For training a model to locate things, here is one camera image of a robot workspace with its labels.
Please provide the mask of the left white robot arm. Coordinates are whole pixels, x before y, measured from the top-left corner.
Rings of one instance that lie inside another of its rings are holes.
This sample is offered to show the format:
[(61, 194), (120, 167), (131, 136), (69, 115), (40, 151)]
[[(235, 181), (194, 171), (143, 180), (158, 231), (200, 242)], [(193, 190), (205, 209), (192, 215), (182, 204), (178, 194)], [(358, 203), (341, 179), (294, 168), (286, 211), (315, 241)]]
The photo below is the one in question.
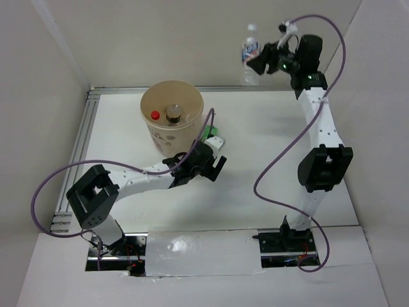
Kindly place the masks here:
[(142, 172), (113, 171), (103, 165), (92, 166), (66, 193), (66, 198), (83, 230), (92, 230), (101, 238), (110, 255), (121, 254), (127, 238), (110, 215), (113, 205), (128, 196), (151, 190), (165, 190), (185, 185), (198, 175), (216, 181), (227, 158), (218, 154), (226, 140), (213, 136), (199, 141), (186, 160), (183, 152), (144, 168)]

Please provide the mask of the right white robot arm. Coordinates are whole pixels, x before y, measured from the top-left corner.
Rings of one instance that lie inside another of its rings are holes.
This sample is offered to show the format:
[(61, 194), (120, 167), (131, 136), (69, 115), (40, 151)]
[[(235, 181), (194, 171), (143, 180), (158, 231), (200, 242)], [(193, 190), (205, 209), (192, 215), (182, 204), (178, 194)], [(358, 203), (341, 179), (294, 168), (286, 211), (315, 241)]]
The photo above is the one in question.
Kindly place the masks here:
[(266, 44), (261, 54), (248, 62), (259, 75), (279, 70), (289, 74), (307, 121), (311, 150), (297, 169), (300, 197), (295, 213), (285, 217), (280, 227), (279, 244), (286, 251), (309, 239), (312, 217), (326, 195), (341, 182), (353, 158), (352, 148), (344, 145), (337, 132), (328, 103), (327, 80), (318, 70), (322, 38), (304, 35), (295, 51), (290, 51), (289, 39), (290, 35), (284, 35)]

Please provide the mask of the clear crushed bottle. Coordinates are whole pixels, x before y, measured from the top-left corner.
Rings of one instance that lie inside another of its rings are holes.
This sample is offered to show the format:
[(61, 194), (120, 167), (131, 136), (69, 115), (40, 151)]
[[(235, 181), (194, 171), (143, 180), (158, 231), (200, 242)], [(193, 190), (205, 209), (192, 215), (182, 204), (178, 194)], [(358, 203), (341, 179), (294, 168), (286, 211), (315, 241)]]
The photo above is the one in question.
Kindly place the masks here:
[(182, 110), (178, 104), (168, 105), (166, 108), (166, 121), (168, 126), (174, 127), (180, 124)]

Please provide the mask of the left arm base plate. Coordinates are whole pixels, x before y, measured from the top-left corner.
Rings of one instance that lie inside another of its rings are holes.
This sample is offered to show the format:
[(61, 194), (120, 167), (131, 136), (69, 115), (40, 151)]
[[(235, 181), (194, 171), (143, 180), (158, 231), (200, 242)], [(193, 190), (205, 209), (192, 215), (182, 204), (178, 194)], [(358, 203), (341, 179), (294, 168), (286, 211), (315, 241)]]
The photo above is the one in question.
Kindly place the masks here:
[(145, 277), (147, 233), (127, 233), (124, 243), (116, 251), (109, 250), (106, 244), (99, 244), (96, 235), (88, 242), (86, 272), (124, 272), (133, 277)]

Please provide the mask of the white-label clear bottle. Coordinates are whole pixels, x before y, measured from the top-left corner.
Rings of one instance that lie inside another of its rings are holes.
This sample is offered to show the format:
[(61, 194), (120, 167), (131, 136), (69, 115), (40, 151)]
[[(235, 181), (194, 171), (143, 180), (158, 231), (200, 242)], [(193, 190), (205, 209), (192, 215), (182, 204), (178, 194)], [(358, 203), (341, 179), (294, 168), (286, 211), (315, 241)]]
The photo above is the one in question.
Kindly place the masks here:
[(258, 26), (256, 24), (249, 24), (247, 26), (247, 35), (243, 40), (241, 59), (242, 59), (242, 77), (241, 82), (243, 86), (259, 86), (260, 76), (250, 68), (247, 63), (258, 57), (260, 54), (260, 42), (258, 36)]

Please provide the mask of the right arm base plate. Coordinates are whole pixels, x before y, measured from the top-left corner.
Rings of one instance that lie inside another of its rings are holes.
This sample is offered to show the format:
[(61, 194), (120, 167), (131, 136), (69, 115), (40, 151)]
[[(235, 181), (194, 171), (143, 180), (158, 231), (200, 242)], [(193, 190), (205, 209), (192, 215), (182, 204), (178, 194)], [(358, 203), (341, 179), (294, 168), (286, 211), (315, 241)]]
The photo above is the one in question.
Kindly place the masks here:
[(262, 268), (318, 266), (320, 259), (310, 230), (301, 237), (284, 237), (279, 230), (263, 230), (252, 236), (258, 241)]

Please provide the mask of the large red-label clear bottle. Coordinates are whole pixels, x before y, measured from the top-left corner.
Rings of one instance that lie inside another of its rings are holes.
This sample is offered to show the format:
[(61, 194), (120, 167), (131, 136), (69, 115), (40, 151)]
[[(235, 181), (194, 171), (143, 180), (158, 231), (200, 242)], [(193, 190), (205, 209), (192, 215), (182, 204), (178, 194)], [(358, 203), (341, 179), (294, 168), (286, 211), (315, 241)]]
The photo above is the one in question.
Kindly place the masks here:
[(158, 121), (161, 117), (160, 112), (157, 110), (152, 111), (150, 116), (153, 121)]

